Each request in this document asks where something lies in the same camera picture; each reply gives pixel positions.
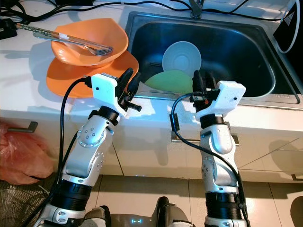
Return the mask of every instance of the white bowl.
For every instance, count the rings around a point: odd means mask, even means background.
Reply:
[[[181,70],[193,78],[194,72],[201,68],[200,51],[190,42],[176,42],[165,51],[162,67],[164,71]]]

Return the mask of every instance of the kitchen counter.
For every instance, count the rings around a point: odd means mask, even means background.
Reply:
[[[30,15],[40,15],[50,11],[53,6],[46,2],[24,1],[23,6]],[[175,12],[151,4],[142,6],[108,6],[86,12],[64,12],[31,25],[55,30],[57,26],[79,20],[111,17],[122,28],[125,28],[128,14],[131,11],[151,12],[164,15],[189,17],[189,12]],[[203,19],[239,22],[262,26],[270,40],[278,22],[265,22],[237,16],[203,13]],[[303,85],[287,60],[280,54],[300,92]],[[39,40],[31,32],[18,30],[18,36],[0,41],[0,108],[1,117],[21,119],[49,119],[59,121],[62,97],[53,94],[46,86],[46,74],[54,55],[49,41]],[[167,127],[170,125],[168,112],[173,101],[134,98],[134,103],[142,106],[141,112],[130,110],[120,125],[152,125]],[[92,109],[98,109],[97,102],[92,99],[69,99],[66,115],[72,122],[83,122]],[[177,113],[183,131],[200,131],[199,122],[194,118],[191,103],[182,102]],[[263,132],[294,137],[303,137],[303,111],[283,110],[263,107],[238,106],[225,118],[232,131],[257,133]]]

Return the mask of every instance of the faucet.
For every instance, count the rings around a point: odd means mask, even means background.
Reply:
[[[204,0],[189,0],[190,6],[193,11],[190,13],[191,18],[200,19]]]

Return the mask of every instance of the orange plate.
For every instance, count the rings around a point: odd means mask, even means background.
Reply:
[[[138,72],[139,63],[137,59],[128,51],[125,51],[120,57],[115,59],[111,64],[102,68],[89,68],[82,66],[72,66],[54,59],[47,71],[46,83],[48,88],[59,96],[64,96],[68,87],[77,79],[84,75],[93,76],[97,73],[107,73],[112,76],[120,77],[125,70],[132,68],[134,73],[132,78]],[[91,88],[84,83],[75,86],[69,97],[72,98],[92,98]]]
[[[55,57],[69,65],[103,67],[119,57],[128,46],[125,31],[112,18],[78,21],[58,26],[55,31],[113,47],[110,54],[95,56],[84,47],[52,41]]]

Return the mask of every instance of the red plastic bag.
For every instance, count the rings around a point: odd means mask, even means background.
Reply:
[[[36,183],[53,172],[53,161],[47,146],[38,137],[8,132],[9,125],[0,122],[0,179],[12,184]]]

